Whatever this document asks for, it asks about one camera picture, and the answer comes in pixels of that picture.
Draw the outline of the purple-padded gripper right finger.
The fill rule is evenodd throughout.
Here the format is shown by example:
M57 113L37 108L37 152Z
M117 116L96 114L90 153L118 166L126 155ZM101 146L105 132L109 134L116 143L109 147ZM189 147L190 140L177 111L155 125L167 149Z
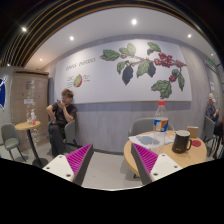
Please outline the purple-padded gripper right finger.
M181 170L181 167L167 154L157 155L135 143L131 148L131 154L136 162L143 185Z

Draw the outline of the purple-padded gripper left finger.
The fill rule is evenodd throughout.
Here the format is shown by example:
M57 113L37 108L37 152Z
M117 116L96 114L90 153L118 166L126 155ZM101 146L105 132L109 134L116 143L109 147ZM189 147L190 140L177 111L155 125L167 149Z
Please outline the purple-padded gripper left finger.
M44 170L81 186L92 156L93 145L88 144L67 156L58 155L44 167Z

